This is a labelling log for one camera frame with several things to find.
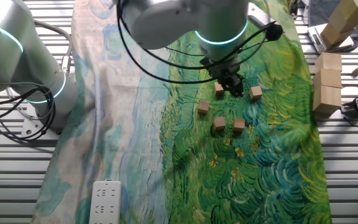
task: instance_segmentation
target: stacked wooden blocks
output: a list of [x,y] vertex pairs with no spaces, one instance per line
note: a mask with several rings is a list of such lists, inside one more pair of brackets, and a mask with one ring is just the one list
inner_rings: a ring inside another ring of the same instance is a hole
[[341,108],[342,57],[339,54],[322,53],[314,65],[313,111],[333,114]]
[[358,25],[358,0],[342,0],[321,33],[327,49],[343,43]]

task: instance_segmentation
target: green painted cloth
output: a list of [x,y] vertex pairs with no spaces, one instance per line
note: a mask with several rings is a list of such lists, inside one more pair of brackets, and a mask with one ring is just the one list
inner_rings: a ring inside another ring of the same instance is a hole
[[[262,1],[255,3],[265,9]],[[73,40],[80,95],[33,222],[88,224],[93,182],[113,179],[124,187],[122,223],[331,223],[308,64],[287,1],[269,3],[285,35],[242,65],[246,94],[237,99],[229,93],[217,98],[214,83],[173,85],[146,76],[121,44],[110,1],[77,0]],[[256,30],[250,25],[247,36]],[[205,70],[158,62],[125,38],[137,60],[158,76],[209,78]],[[170,47],[200,54],[194,33]],[[167,50],[156,54],[187,66],[200,60]],[[249,90],[258,85],[263,96],[250,101]],[[210,102],[206,116],[197,113],[200,100]],[[220,116],[226,129],[217,133],[213,119]],[[239,135],[232,133],[236,118],[246,121]]]

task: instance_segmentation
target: white power strip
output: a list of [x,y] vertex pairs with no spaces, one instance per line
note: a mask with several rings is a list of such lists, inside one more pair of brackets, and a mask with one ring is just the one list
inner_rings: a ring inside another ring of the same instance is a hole
[[121,205],[120,181],[93,183],[89,224],[119,224]]

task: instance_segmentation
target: power strip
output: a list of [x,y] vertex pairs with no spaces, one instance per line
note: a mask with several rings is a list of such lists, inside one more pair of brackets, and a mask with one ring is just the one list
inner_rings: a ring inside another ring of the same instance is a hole
[[119,224],[121,182],[113,180],[93,183],[89,224]]

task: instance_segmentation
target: teal light ring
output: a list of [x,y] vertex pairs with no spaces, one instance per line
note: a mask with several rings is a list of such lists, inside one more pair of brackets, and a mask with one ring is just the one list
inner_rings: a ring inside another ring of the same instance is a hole
[[[62,87],[60,88],[60,90],[55,94],[55,96],[53,96],[53,98],[56,98],[64,89],[65,85],[66,85],[66,75],[63,74],[63,76],[65,77],[64,80],[63,80],[63,85]],[[27,100],[29,103],[46,103],[47,100],[44,100],[44,101],[37,101],[37,102],[34,102],[34,101],[30,101],[30,100]]]
[[22,50],[22,54],[23,54],[23,46],[22,44],[10,33],[8,33],[6,30],[0,28],[1,33],[7,35],[10,39],[12,39],[15,43],[17,43],[17,45],[20,47],[20,49]]
[[235,36],[235,37],[233,37],[232,39],[227,40],[227,41],[213,42],[213,41],[207,40],[207,39],[205,39],[204,37],[202,37],[197,31],[196,31],[196,35],[197,35],[198,38],[200,38],[202,41],[206,42],[207,44],[212,44],[212,45],[228,44],[228,43],[231,43],[231,42],[237,40],[239,37],[241,37],[242,34],[244,34],[244,32],[245,32],[246,29],[247,29],[248,22],[249,22],[249,21],[247,21],[246,26],[244,26],[243,30],[242,30],[237,36]]

